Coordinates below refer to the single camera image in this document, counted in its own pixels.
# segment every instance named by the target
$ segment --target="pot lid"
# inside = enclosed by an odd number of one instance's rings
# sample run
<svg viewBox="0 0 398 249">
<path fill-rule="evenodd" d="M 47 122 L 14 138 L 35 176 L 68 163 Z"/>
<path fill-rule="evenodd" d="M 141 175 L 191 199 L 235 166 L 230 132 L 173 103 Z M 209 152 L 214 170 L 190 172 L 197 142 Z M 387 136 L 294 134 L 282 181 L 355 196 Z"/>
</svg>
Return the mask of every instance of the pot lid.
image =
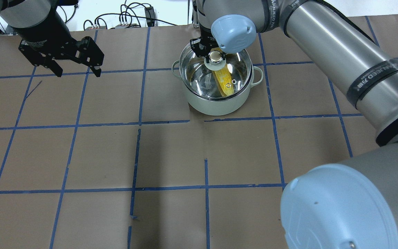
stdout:
<svg viewBox="0 0 398 249">
<path fill-rule="evenodd" d="M 188 89 L 209 100 L 227 99 L 248 87 L 251 68 L 245 49 L 225 55 L 213 50 L 207 63 L 203 57 L 196 56 L 190 45 L 183 50 L 179 63 L 180 75 Z"/>
</svg>

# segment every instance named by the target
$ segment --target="pot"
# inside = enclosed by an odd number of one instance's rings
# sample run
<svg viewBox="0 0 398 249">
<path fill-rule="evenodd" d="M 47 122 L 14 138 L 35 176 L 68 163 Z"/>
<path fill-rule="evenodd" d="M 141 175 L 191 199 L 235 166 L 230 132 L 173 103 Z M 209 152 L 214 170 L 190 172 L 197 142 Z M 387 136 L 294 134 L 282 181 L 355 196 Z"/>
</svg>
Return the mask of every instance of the pot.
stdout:
<svg viewBox="0 0 398 249">
<path fill-rule="evenodd" d="M 174 71 L 177 64 L 179 75 Z M 213 71 L 206 65 L 204 58 L 197 57 L 190 45 L 183 49 L 180 60 L 173 63 L 172 72 L 184 83 L 183 92 L 194 109 L 207 115 L 220 116 L 239 109 L 247 100 L 250 89 L 264 79 L 264 72 L 253 66 L 245 49 L 235 54 L 227 54 L 225 66 L 233 85 L 233 92 L 226 96 L 219 91 Z M 254 82 L 254 70 L 261 74 L 258 82 Z"/>
</svg>

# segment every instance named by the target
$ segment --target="white floor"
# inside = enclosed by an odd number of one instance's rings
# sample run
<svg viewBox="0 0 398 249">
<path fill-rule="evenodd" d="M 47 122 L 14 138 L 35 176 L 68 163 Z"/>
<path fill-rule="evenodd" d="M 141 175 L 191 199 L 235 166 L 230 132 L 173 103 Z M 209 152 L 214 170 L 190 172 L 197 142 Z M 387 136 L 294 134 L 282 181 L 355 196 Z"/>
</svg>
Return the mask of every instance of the white floor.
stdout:
<svg viewBox="0 0 398 249">
<path fill-rule="evenodd" d="M 188 24 L 188 0 L 144 0 L 137 2 L 153 5 L 158 19 L 177 25 Z M 398 14 L 398 0 L 327 0 L 327 2 L 338 8 L 346 16 Z M 68 28 L 71 31 L 83 30 L 83 23 L 86 19 L 93 21 L 100 14 L 119 13 L 122 3 L 123 0 L 79 0 L 79 8 L 76 10 L 73 19 L 68 22 Z M 73 7 L 68 6 L 64 7 L 64 9 L 68 17 L 70 17 L 73 13 Z M 145 16 L 143 8 L 136 8 L 135 12 L 138 16 Z M 64 13 L 59 8 L 58 13 L 64 18 Z M 110 15 L 103 18 L 106 20 L 108 28 L 119 24 L 117 16 Z M 142 26 L 144 26 L 145 20 L 141 19 L 141 22 Z M 168 24 L 160 23 L 159 25 L 166 26 Z"/>
</svg>

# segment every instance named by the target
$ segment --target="yellow object inside pot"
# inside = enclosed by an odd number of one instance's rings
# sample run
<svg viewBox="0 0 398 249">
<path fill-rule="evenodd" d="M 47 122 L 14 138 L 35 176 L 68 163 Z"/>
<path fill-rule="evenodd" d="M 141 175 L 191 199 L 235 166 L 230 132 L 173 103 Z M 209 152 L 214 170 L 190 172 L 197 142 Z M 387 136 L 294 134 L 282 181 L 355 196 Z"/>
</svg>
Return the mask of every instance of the yellow object inside pot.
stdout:
<svg viewBox="0 0 398 249">
<path fill-rule="evenodd" d="M 219 92 L 223 97 L 232 95 L 234 93 L 234 86 L 232 84 L 231 74 L 228 70 L 227 65 L 225 65 L 222 69 L 218 71 L 212 71 L 213 76 L 215 77 L 215 81 L 218 84 Z"/>
</svg>

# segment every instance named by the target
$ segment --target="light blue cap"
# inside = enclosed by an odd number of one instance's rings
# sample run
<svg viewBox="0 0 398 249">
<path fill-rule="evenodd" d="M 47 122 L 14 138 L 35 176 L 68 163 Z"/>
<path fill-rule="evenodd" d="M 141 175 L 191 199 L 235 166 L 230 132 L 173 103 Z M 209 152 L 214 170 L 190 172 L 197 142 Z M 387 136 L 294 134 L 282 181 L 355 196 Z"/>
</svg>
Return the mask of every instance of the light blue cap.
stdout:
<svg viewBox="0 0 398 249">
<path fill-rule="evenodd" d="M 398 229 L 381 192 L 341 164 L 292 180 L 282 194 L 281 221 L 290 249 L 398 249 Z"/>
<path fill-rule="evenodd" d="M 248 48 L 256 40 L 256 26 L 246 16 L 227 15 L 215 20 L 211 33 L 222 51 L 234 54 Z"/>
</svg>

